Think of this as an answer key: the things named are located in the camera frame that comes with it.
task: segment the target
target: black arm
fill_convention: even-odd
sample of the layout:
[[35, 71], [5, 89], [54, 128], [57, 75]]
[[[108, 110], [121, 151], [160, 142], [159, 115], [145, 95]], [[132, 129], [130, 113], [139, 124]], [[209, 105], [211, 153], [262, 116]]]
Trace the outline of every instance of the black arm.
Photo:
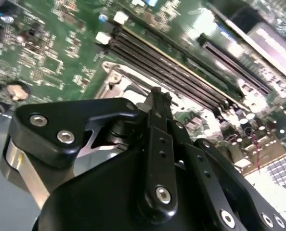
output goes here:
[[[286, 223], [207, 140], [192, 143], [154, 88], [141, 111], [126, 99], [26, 105], [2, 158], [42, 208], [35, 231], [283, 231]], [[126, 150], [73, 176], [85, 145]]]

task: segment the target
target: red wire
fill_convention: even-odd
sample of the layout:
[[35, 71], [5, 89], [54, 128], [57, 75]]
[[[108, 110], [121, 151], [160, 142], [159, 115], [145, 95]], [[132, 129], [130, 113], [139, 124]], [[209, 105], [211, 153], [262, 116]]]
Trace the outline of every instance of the red wire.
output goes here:
[[255, 135], [255, 133], [252, 134], [252, 139], [253, 139], [254, 144], [257, 147], [257, 168], [258, 168], [258, 170], [260, 170], [260, 165], [261, 165], [260, 149], [261, 149], [261, 146], [258, 142], [258, 139], [257, 139], [257, 136]]

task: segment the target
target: silver screw head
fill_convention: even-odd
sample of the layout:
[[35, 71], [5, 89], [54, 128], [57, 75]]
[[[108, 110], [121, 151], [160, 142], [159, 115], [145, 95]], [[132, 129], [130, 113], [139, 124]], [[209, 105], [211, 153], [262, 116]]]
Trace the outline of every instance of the silver screw head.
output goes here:
[[270, 228], [273, 228], [273, 222], [272, 222], [272, 220], [271, 220], [265, 213], [262, 213], [262, 217], [263, 217], [265, 223], [266, 223]]
[[48, 120], [42, 115], [32, 115], [29, 118], [29, 122], [36, 127], [43, 127], [47, 125]]
[[162, 118], [162, 115], [159, 112], [155, 113], [157, 117]]
[[156, 188], [156, 196], [164, 204], [168, 204], [171, 201], [171, 195], [168, 190], [164, 187]]
[[66, 144], [71, 144], [75, 141], [75, 135], [70, 131], [62, 130], [57, 134], [57, 139]]
[[130, 109], [130, 110], [134, 110], [134, 106], [131, 103], [127, 103], [126, 106]]
[[7, 24], [11, 24], [14, 22], [14, 19], [11, 16], [1, 16], [0, 18], [4, 23], [7, 23]]
[[177, 125], [177, 127], [180, 128], [180, 129], [183, 128], [183, 125], [182, 125], [180, 122], [178, 122], [178, 121], [176, 121], [176, 125]]
[[210, 148], [210, 144], [207, 141], [203, 141], [205, 147]]
[[282, 221], [282, 219], [279, 218], [276, 214], [274, 214], [273, 217], [274, 217], [275, 220], [277, 221], [278, 225], [279, 225], [282, 229], [285, 229], [286, 225], [285, 225], [285, 223]]
[[227, 226], [229, 226], [231, 229], [235, 228], [235, 220], [229, 212], [221, 210], [220, 216]]

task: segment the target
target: white connector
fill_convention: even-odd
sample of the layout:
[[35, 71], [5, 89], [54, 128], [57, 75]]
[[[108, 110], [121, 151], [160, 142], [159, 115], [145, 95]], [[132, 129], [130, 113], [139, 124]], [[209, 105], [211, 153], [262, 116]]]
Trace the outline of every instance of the white connector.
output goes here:
[[143, 2], [142, 0], [132, 0], [131, 2], [133, 5], [139, 5], [139, 6], [145, 6], [145, 2]]
[[98, 32], [96, 40], [103, 45], [107, 45], [112, 37], [104, 32]]
[[124, 25], [125, 22], [128, 20], [128, 15], [126, 15], [124, 12], [122, 11], [118, 11], [113, 20], [116, 21], [117, 23], [121, 24], [121, 25]]

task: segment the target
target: gray surface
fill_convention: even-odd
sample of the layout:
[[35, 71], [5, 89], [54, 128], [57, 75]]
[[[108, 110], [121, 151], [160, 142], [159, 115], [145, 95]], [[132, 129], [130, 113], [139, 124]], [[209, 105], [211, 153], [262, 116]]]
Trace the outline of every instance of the gray surface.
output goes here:
[[[9, 120], [0, 118], [0, 158]], [[0, 231], [31, 231], [39, 209], [32, 196], [8, 182], [0, 172]]]

